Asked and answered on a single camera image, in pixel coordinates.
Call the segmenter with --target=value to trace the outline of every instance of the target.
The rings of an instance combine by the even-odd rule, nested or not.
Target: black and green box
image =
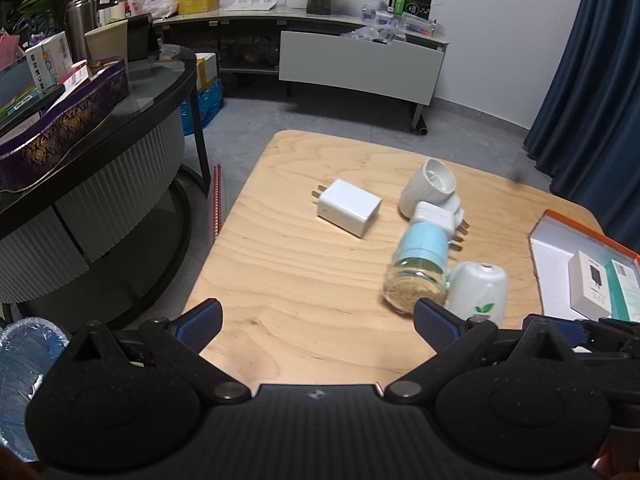
[[[424,20],[429,19],[431,0],[389,0],[389,12],[402,14],[407,12]]]

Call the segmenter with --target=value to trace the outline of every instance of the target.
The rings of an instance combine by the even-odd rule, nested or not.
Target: barcode
[[[618,272],[620,274],[622,274],[625,278],[626,278],[626,272],[625,272],[625,267],[623,267],[622,265],[620,265],[618,262],[613,262],[616,266],[616,269],[618,270]]]
[[[64,38],[60,38],[60,50],[62,51],[62,57],[69,57],[66,53],[66,45]]]

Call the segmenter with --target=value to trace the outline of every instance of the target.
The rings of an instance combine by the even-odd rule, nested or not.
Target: gray tile floor
[[[240,193],[273,134],[307,130],[366,140],[452,160],[524,184],[548,190],[550,179],[535,170],[522,149],[524,136],[437,107],[430,108],[430,132],[410,133],[406,103],[377,95],[306,84],[294,84],[286,98],[284,83],[264,76],[243,88],[228,85],[225,107],[205,128],[209,162],[222,165],[223,208],[227,212]],[[185,164],[198,167],[193,136],[186,139]],[[210,212],[202,196],[188,189],[194,230],[185,261],[156,304],[141,319],[178,316],[210,248]]]

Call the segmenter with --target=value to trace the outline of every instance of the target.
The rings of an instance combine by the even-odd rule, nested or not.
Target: green leaf logo
[[[486,314],[487,312],[491,312],[491,309],[494,307],[495,303],[487,303],[483,306],[476,306],[476,312],[479,314]]]

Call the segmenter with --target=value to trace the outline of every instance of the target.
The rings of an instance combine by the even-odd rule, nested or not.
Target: wooden table
[[[383,275],[408,222],[398,197],[424,156],[359,140],[276,134],[236,200],[186,310],[224,309],[202,356],[252,390],[261,383],[379,383],[433,355],[412,320],[382,298]],[[504,327],[542,311],[527,234],[547,208],[599,230],[586,209],[499,176],[446,162],[470,224],[458,261],[488,262],[510,278]],[[382,198],[363,239],[316,217],[318,184],[342,178]]]

